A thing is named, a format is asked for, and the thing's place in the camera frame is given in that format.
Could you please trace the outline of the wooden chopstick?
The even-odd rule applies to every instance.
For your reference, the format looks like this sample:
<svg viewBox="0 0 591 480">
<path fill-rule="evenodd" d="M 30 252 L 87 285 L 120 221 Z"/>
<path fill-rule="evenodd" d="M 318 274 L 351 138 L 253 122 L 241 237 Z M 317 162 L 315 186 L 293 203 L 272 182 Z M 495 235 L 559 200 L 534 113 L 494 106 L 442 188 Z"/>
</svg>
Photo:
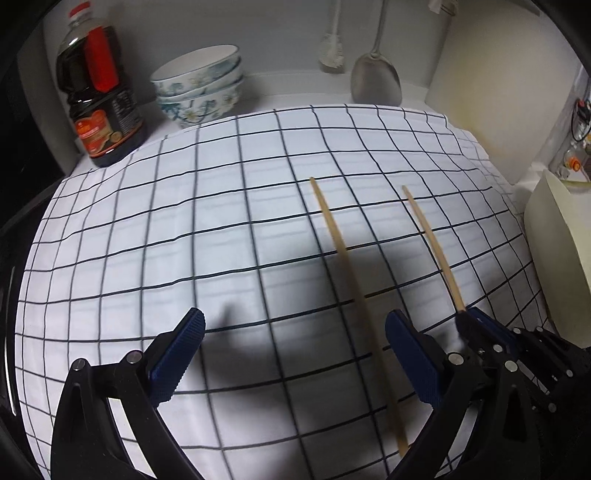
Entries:
<svg viewBox="0 0 591 480">
<path fill-rule="evenodd" d="M 321 207 L 322 217 L 324 217 L 325 224 L 328 226 L 329 234 L 332 237 L 332 243 L 334 243 L 335 250 L 338 252 L 339 262 L 342 265 L 342 271 L 345 273 L 346 283 L 348 284 L 349 291 L 351 291 L 353 300 L 355 301 L 356 313 L 363 322 L 363 326 L 366 327 L 366 336 L 370 345 L 370 351 L 373 355 L 374 363 L 376 365 L 377 379 L 387 402 L 387 415 L 389 424 L 394 433 L 394 437 L 396 438 L 399 453 L 401 457 L 404 457 L 409 450 L 409 441 L 404 423 L 402 421 L 400 409 L 398 407 L 397 397 L 394 395 L 394 389 L 389 380 L 386 363 L 383 358 L 382 348 L 379 343 L 377 331 L 374 328 L 372 315 L 370 314 L 366 297 L 363 295 L 360 284 L 356 279 L 356 273 L 353 269 L 351 259 L 349 258 L 349 251 L 346 248 L 346 243 L 344 239 L 342 239 L 339 226 L 337 222 L 335 222 L 334 216 L 332 216 L 331 209 L 329 209 L 328 202 L 325 200 L 322 189 L 314 177 L 310 178 L 310 183 L 311 188 L 315 193 L 315 198 L 317 198 L 318 205 Z"/>
<path fill-rule="evenodd" d="M 406 185 L 403 186 L 403 191 L 404 191 L 404 193 L 405 193 L 405 195 L 406 195 L 406 197 L 413 209 L 413 212 L 414 212 L 415 216 L 417 217 L 423 231 L 425 232 L 425 235 L 428 239 L 431 250 L 433 251 L 433 254 L 434 254 L 434 256 L 437 260 L 437 263 L 441 269 L 444 281 L 449 289 L 449 292 L 452 297 L 452 301 L 453 301 L 456 311 L 457 312 L 464 312 L 466 310 L 466 304 L 462 298 L 460 288 L 457 284 L 455 276 L 452 272 L 452 269 L 448 263 L 448 260 L 445 256 L 445 253 L 444 253 L 436 235 L 434 234 L 425 214 L 423 213 L 419 204 L 417 203 L 417 201 L 413 197 L 411 191 L 409 190 L 409 188 Z"/>
</svg>

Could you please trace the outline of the cream round container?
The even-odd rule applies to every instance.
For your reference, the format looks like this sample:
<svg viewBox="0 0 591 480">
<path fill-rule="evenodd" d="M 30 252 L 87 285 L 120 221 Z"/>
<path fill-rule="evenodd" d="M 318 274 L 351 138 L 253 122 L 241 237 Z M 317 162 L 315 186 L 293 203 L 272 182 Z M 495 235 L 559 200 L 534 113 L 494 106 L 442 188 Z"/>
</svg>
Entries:
<svg viewBox="0 0 591 480">
<path fill-rule="evenodd" d="M 546 171 L 525 209 L 530 252 L 549 315 L 566 340 L 590 346 L 590 184 Z"/>
</svg>

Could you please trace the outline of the white black checkered cloth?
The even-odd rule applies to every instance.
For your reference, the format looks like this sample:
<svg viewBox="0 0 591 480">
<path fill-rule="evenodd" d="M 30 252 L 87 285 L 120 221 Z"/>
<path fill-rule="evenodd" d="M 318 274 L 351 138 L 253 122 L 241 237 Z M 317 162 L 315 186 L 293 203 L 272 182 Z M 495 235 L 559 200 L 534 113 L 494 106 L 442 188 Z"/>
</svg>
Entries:
<svg viewBox="0 0 591 480">
<path fill-rule="evenodd" d="M 547 323 L 511 188 L 439 113 L 354 105 L 228 117 L 81 166 L 45 206 L 15 325 L 18 398 L 44 477 L 71 363 L 119 361 L 190 308 L 206 333 L 159 413 L 208 479 L 382 479 L 399 462 L 366 326 L 318 206 L 324 196 L 375 329 L 401 309 L 446 350 L 462 296 L 501 323 Z"/>
</svg>

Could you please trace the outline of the dark soy sauce bottle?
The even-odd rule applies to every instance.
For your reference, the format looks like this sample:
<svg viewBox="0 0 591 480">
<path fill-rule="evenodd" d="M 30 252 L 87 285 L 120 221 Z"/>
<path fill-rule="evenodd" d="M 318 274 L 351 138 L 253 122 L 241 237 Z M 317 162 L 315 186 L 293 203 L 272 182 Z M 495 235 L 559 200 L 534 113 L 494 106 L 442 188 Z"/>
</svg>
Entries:
<svg viewBox="0 0 591 480">
<path fill-rule="evenodd" d="M 145 121 L 133 96 L 114 28 L 84 1 L 69 12 L 56 58 L 58 88 L 92 163 L 105 168 L 142 145 Z"/>
</svg>

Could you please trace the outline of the bottom patterned ceramic bowl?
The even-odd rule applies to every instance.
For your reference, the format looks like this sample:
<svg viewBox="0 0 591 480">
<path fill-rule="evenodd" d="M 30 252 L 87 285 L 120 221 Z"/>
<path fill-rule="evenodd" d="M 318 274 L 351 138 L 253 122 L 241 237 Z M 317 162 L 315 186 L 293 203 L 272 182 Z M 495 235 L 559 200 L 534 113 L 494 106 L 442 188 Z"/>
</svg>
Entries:
<svg viewBox="0 0 591 480">
<path fill-rule="evenodd" d="M 180 128 L 187 128 L 221 118 L 238 104 L 242 82 L 236 82 L 211 94 L 191 99 L 158 98 L 163 114 Z"/>
</svg>

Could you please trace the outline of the patterned ceramic bowl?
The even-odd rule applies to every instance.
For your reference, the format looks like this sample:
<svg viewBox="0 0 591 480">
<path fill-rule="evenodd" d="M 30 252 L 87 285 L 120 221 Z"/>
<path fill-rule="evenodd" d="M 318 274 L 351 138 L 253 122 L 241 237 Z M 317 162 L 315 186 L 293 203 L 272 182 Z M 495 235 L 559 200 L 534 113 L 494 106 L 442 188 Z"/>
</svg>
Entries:
<svg viewBox="0 0 591 480">
<path fill-rule="evenodd" d="M 239 59 L 236 45 L 208 46 L 165 63 L 151 74 L 150 82 L 158 96 L 184 94 L 221 79 L 238 65 Z"/>
<path fill-rule="evenodd" d="M 211 93 L 215 93 L 223 88 L 226 88 L 242 79 L 242 66 L 238 65 L 235 69 L 225 74 L 224 77 L 221 77 L 205 86 L 198 87 L 192 89 L 186 93 L 172 95 L 172 96 L 163 96 L 157 95 L 156 99 L 158 101 L 163 102 L 179 102 L 187 99 L 192 99 L 204 95 L 208 95 Z"/>
<path fill-rule="evenodd" d="M 158 98 L 163 114 L 180 128 L 187 128 L 221 118 L 238 104 L 242 82 L 236 82 L 211 94 L 191 99 Z"/>
</svg>

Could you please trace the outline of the cream cutting board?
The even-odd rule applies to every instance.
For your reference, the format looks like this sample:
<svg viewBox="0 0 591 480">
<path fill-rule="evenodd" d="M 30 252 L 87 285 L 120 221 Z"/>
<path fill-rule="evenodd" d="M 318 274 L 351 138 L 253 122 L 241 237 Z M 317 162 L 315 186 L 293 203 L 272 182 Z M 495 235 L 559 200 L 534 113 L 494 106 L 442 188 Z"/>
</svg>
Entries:
<svg viewBox="0 0 591 480">
<path fill-rule="evenodd" d="M 557 146 L 582 65 L 554 22 L 525 1 L 462 1 L 427 104 L 474 134 L 515 184 Z"/>
</svg>

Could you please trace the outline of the metal spatula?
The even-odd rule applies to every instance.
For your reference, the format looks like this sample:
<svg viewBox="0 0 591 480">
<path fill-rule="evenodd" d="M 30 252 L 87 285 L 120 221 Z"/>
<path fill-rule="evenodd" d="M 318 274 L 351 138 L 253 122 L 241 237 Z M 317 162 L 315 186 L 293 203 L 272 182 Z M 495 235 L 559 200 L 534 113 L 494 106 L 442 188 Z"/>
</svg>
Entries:
<svg viewBox="0 0 591 480">
<path fill-rule="evenodd" d="M 392 62 L 381 53 L 388 12 L 388 0 L 381 4 L 377 34 L 372 50 L 353 64 L 351 94 L 353 102 L 399 107 L 403 102 L 402 84 Z"/>
</svg>

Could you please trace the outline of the middle patterned ceramic bowl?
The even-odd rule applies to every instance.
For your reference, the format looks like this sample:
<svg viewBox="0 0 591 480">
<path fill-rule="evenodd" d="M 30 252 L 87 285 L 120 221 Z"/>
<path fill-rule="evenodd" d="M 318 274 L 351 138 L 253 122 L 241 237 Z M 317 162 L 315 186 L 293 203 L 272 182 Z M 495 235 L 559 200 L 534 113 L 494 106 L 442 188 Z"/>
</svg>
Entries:
<svg viewBox="0 0 591 480">
<path fill-rule="evenodd" d="M 238 65 L 235 69 L 225 74 L 224 77 L 221 77 L 205 86 L 198 87 L 192 89 L 186 93 L 172 95 L 172 96 L 163 96 L 157 95 L 156 99 L 158 101 L 163 102 L 179 102 L 187 99 L 192 99 L 204 95 L 208 95 L 211 93 L 215 93 L 223 88 L 226 88 L 242 79 L 242 66 Z"/>
</svg>

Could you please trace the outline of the top patterned ceramic bowl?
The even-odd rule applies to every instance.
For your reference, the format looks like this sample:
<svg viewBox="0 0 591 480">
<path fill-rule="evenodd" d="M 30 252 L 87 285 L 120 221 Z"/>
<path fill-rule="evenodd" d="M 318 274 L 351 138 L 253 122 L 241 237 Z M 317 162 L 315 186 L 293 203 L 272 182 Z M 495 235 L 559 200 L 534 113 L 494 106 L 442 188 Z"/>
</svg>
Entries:
<svg viewBox="0 0 591 480">
<path fill-rule="evenodd" d="M 150 82 L 158 96 L 184 94 L 221 79 L 238 65 L 239 59 L 236 45 L 208 46 L 165 63 L 151 74 Z"/>
</svg>

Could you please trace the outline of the white dish brush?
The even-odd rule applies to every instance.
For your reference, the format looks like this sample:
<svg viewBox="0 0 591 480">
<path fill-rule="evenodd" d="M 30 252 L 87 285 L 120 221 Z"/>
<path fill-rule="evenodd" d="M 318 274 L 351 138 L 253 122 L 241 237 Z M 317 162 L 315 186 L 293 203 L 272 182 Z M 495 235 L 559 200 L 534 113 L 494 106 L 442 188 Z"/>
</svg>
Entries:
<svg viewBox="0 0 591 480">
<path fill-rule="evenodd" d="M 322 71 L 342 74 L 345 71 L 345 55 L 342 49 L 339 23 L 342 16 L 342 0 L 335 0 L 329 9 L 329 24 L 318 46 L 318 64 Z"/>
</svg>

